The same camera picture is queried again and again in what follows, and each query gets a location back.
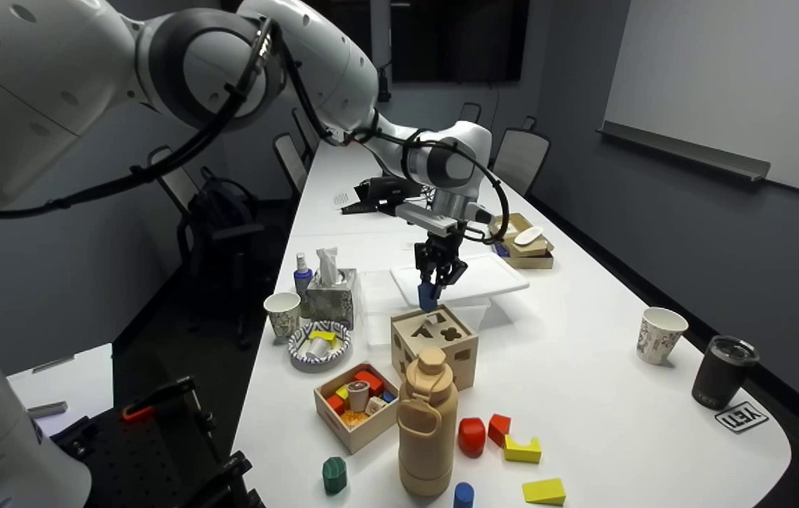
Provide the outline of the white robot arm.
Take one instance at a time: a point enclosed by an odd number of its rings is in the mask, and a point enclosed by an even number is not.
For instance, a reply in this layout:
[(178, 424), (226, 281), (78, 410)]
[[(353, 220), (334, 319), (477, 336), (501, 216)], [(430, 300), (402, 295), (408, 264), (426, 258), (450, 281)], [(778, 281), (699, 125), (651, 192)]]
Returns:
[(435, 192), (392, 211), (426, 233), (421, 288), (466, 271), (460, 242), (477, 218), (491, 134), (474, 121), (404, 127), (378, 111), (371, 58), (306, 0), (246, 0), (236, 11), (182, 8), (133, 19), (107, 0), (0, 0), (0, 220), (111, 108), (138, 101), (195, 131), (152, 179), (254, 121), (292, 87), (329, 145), (360, 145), (392, 175)]

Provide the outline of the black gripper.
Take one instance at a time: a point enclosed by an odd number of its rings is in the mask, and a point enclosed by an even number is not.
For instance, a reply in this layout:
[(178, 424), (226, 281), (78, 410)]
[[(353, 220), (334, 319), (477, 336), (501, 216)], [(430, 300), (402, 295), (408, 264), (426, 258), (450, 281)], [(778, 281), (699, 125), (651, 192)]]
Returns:
[(464, 224), (419, 200), (402, 200), (395, 216), (426, 233), (426, 241), (415, 247), (419, 288), (432, 288), (435, 268), (442, 288), (454, 285), (466, 275), (466, 264), (460, 259)]

